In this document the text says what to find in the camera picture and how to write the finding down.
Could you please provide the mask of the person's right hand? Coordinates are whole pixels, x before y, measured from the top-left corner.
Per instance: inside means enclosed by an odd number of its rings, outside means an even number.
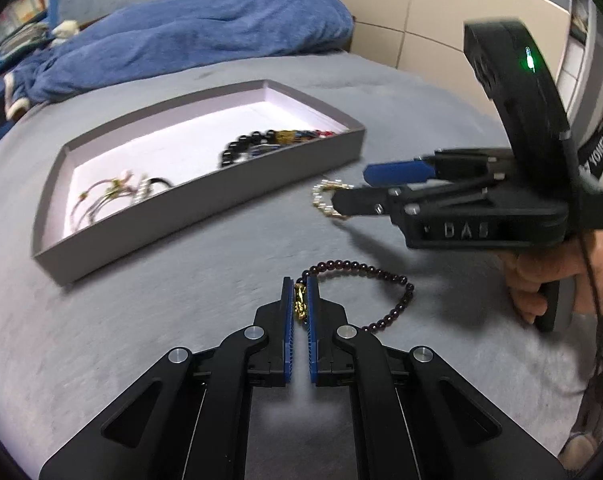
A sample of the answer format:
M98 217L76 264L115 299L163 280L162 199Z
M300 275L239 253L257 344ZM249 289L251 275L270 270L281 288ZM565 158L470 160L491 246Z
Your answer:
M594 272L603 315L603 231L589 232L583 240ZM548 309L548 301L540 292L541 285L564 278L576 281L574 311L594 314L587 267L578 240L520 254L500 252L498 257L503 264L505 284L514 308L525 322L535 322Z

